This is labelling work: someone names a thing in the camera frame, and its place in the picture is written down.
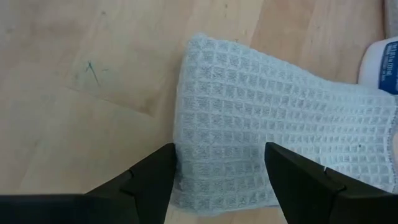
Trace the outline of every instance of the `light wood grain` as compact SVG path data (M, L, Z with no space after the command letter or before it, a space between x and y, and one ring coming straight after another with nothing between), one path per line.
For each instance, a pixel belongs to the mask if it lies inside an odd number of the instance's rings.
M381 0L0 1L0 193L86 192L172 140L196 32L354 83ZM166 223L285 223L279 208Z

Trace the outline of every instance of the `waffle towel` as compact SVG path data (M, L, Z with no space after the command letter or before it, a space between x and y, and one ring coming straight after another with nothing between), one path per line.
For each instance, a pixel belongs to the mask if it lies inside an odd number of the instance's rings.
M235 42L197 34L180 72L172 204L199 215L277 205L266 142L392 192L394 96L331 82Z

